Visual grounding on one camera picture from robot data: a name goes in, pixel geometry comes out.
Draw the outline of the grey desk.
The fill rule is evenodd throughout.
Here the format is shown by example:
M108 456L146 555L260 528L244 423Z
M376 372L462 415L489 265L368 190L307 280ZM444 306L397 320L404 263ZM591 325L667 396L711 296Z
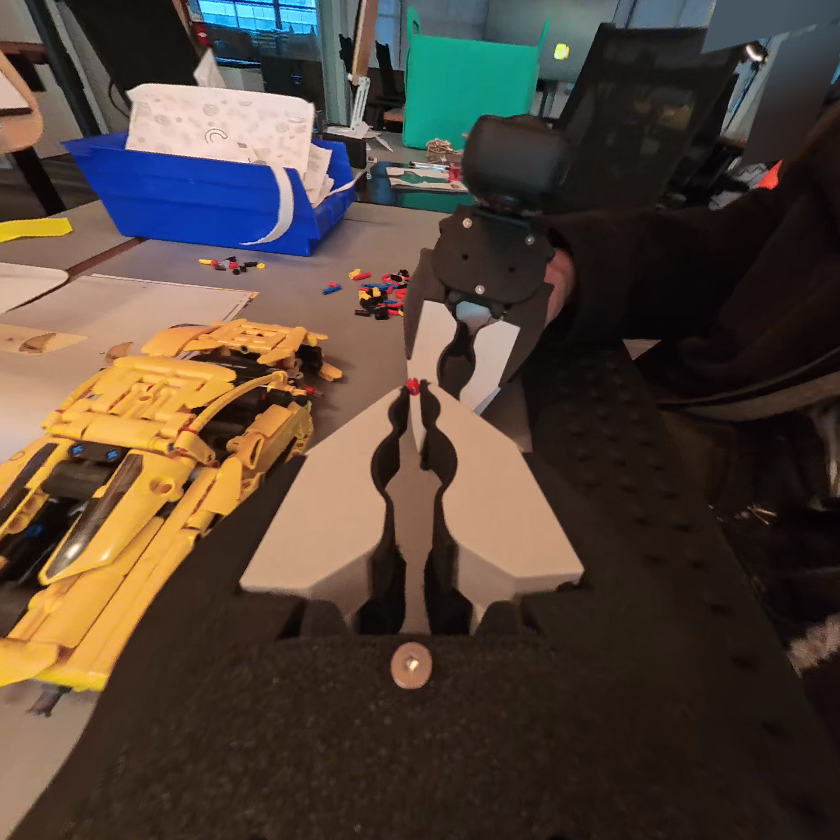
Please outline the grey desk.
M127 239L118 234L100 202L72 209L73 232L60 238L2 245L2 261L85 275L128 277L202 287L258 292L243 316L260 322L307 326L329 336L325 355L344 377L319 404L316 439L331 434L387 391L405 381L399 324L370 323L352 314L354 289L324 297L328 280L346 280L352 268L413 269L421 248L433 247L442 213L354 203L344 220L310 258L248 255L267 268L231 277L201 267L216 251L168 241ZM92 694L69 695L51 717L28 713L37 684L2 689L2 838L10 836L76 745L96 706Z

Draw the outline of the instruction booklet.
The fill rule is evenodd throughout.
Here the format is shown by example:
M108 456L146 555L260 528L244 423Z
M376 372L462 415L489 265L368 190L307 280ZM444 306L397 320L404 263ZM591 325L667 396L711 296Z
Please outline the instruction booklet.
M1 459L43 433L42 422L108 365L113 347L138 353L179 324L229 321L256 293L111 276L83 276L3 313Z

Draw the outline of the green cutting mat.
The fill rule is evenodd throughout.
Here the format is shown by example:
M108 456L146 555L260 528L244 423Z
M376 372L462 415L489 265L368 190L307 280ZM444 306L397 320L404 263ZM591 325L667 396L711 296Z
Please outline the green cutting mat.
M469 193L393 187L383 161L373 164L368 174L360 178L356 185L356 195L361 203L442 214L452 214L458 206L474 204L474 197Z

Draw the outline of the blue storage bin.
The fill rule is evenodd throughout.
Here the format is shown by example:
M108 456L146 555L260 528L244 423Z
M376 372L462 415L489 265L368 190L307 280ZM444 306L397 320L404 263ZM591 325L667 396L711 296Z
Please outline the blue storage bin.
M313 206L295 170L277 179L265 164L128 150L127 138L117 132L63 143L127 237L310 257L356 199L342 143L314 143L331 153L333 189Z

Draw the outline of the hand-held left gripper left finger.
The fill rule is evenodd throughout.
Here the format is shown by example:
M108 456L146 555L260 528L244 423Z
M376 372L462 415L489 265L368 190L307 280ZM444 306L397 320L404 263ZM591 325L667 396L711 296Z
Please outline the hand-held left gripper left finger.
M387 492L401 468L411 394L388 392L302 458L240 578L246 592L333 604L362 634L397 634L406 563Z

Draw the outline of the perforated grey panel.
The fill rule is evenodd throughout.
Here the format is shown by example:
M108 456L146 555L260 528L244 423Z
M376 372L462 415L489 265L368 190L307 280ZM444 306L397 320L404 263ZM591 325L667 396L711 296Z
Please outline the perforated grey panel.
M830 738L624 347L544 339L522 373L586 567L526 608L560 671L558 834L838 838Z

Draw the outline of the pile of mixed small bricks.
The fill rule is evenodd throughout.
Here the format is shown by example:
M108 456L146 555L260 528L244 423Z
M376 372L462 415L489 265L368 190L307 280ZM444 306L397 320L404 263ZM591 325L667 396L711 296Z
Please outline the pile of mixed small bricks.
M329 280L320 293L325 298L344 294L353 304L356 318L388 322L404 316L411 281L412 274L408 269L377 277L362 268L354 268L348 272L345 282Z

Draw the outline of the wooden sign board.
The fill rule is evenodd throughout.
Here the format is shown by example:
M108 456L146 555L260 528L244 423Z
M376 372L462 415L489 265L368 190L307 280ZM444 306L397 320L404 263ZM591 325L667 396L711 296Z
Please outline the wooden sign board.
M25 151L39 142L44 120L35 94L1 53L1 155Z

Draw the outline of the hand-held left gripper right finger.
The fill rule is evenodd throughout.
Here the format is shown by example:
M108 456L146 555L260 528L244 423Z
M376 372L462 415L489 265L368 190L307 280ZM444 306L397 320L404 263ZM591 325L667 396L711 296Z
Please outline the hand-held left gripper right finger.
M420 417L422 464L439 483L423 578L430 632L474 633L494 604L579 583L583 564L528 454L429 382Z

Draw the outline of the yellow toy brick car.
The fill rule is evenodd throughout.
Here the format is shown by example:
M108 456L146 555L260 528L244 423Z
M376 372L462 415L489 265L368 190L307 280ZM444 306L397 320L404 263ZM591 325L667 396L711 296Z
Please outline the yellow toy brick car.
M154 598L312 434L327 336L238 319L112 360L2 464L1 686L101 691Z

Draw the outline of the white and green card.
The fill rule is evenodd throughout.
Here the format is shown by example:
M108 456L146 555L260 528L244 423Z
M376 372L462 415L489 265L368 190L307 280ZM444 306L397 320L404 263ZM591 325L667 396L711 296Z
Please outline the white and green card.
M450 169L429 166L391 166L385 168L391 188L397 191L466 194L468 189Z

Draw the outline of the white paper bag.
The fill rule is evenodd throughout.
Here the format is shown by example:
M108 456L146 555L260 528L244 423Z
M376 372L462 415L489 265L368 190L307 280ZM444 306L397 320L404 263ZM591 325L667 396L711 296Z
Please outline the white paper bag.
M130 151L259 163L295 170L314 207L333 189L330 151L316 146L317 111L304 98L221 87L145 83L129 93Z

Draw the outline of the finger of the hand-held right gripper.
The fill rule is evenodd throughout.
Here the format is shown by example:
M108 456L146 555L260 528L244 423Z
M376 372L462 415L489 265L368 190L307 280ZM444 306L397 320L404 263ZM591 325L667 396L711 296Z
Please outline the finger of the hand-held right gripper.
M453 395L476 415L499 394L519 333L507 321L487 322L467 334L465 352L453 358Z
M440 385L444 352L455 340L459 322L444 303L424 301L412 349L406 358L407 379Z

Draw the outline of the person's right hand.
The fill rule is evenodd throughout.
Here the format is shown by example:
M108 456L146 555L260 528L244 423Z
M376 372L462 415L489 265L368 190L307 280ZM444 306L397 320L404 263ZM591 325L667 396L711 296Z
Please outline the person's right hand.
M555 320L576 288L576 269L568 252L559 249L547 264L543 282L551 287L544 325Z

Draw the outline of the black mesh office chair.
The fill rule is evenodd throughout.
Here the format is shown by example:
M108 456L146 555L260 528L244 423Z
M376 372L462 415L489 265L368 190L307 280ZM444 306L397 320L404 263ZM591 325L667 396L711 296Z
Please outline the black mesh office chair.
M570 146L558 214L654 207L728 90L742 47L705 28L602 23L555 128Z

